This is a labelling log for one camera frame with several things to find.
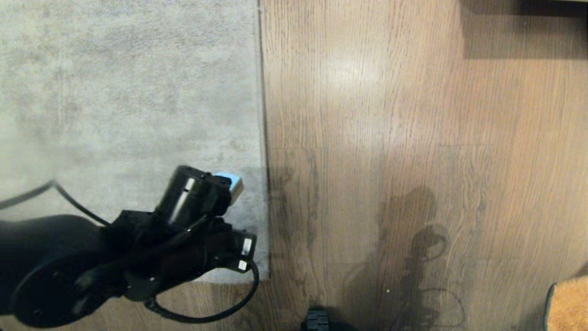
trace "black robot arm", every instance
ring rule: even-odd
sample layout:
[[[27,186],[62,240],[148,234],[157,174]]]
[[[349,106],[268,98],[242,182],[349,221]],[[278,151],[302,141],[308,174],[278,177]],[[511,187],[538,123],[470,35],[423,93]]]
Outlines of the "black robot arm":
[[[0,221],[0,315],[55,327],[91,314],[110,297],[125,296],[162,317],[206,323],[235,313],[253,296],[259,283],[256,236],[221,218],[242,189],[238,177],[180,166],[154,211],[124,210],[112,224],[53,182],[0,202],[0,209],[51,187],[105,225],[72,215]],[[157,294],[220,267],[253,273],[251,292],[233,308],[199,318],[157,304]]]

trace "gray carpet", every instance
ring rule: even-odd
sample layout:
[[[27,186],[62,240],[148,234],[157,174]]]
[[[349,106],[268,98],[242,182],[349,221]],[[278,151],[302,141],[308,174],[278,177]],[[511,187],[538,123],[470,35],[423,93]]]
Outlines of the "gray carpet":
[[[258,36],[255,0],[0,2],[0,199],[56,178],[114,220],[152,210],[180,164],[240,174],[225,219],[258,235],[266,279]],[[56,213],[79,214],[52,191],[0,218]]]

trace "motor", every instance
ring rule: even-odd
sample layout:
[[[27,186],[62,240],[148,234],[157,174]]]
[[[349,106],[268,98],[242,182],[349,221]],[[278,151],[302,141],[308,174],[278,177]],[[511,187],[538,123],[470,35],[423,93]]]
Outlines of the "motor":
[[[0,315],[34,327],[57,327],[90,315],[111,297],[125,296],[167,319],[207,323],[232,315],[255,293],[257,237],[234,230],[221,217],[243,189],[239,177],[179,166],[154,211],[123,210],[113,223],[54,181],[0,201],[0,209],[50,188],[100,226],[73,215],[0,221]],[[156,301],[159,293],[215,268],[253,273],[251,291],[234,307],[189,317]]]

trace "wooden floor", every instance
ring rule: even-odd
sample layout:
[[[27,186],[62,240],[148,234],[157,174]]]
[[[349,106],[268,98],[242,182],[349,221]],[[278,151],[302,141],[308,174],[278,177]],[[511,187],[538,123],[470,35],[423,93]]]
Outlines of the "wooden floor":
[[[63,330],[297,331],[315,305],[368,331],[539,330],[588,260],[586,5],[558,5],[261,0],[271,280],[212,325],[121,299]]]

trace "wire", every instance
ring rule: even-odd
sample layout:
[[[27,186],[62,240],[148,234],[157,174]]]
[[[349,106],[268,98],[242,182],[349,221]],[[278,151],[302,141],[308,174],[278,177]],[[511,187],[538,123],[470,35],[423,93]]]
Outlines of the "wire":
[[[247,296],[243,300],[241,300],[241,302],[239,302],[238,304],[225,310],[224,312],[220,312],[216,315],[212,315],[212,316],[208,316],[208,317],[190,317],[190,316],[180,315],[180,314],[177,314],[174,312],[170,312],[169,310],[160,306],[159,303],[157,302],[157,298],[155,296],[144,302],[145,307],[147,309],[151,310],[152,312],[160,315],[163,318],[174,320],[174,321],[180,322],[180,323],[190,323],[190,324],[203,324],[203,323],[215,322],[217,320],[221,320],[226,317],[229,317],[230,315],[233,315],[239,309],[243,308],[244,305],[246,305],[247,302],[249,302],[251,300],[251,298],[253,297],[253,294],[255,294],[255,291],[257,290],[257,288],[259,286],[259,269],[258,269],[257,265],[255,264],[255,262],[253,262],[253,260],[246,259],[246,258],[240,258],[240,259],[249,263],[249,265],[251,267],[251,271],[253,272],[253,286],[251,287],[249,294],[247,294]]]
[[[104,219],[100,218],[98,215],[94,214],[93,212],[89,211],[86,207],[82,206],[79,202],[75,201],[75,199],[72,196],[70,196],[69,193],[67,193],[67,191],[65,191],[65,189],[59,183],[57,183],[55,180],[51,180],[51,181],[45,183],[44,185],[41,185],[41,186],[35,188],[34,190],[20,194],[16,197],[9,198],[4,201],[0,201],[0,210],[10,208],[10,207],[15,206],[17,204],[21,204],[23,202],[26,202],[26,201],[32,199],[32,198],[40,196],[41,194],[45,193],[47,190],[49,190],[52,187],[54,187],[57,190],[57,192],[59,192],[60,195],[65,200],[67,200],[67,202],[72,204],[72,206],[76,207],[79,211],[86,214],[91,219],[97,221],[98,223],[100,223],[104,226],[110,225],[110,223],[108,223]]]

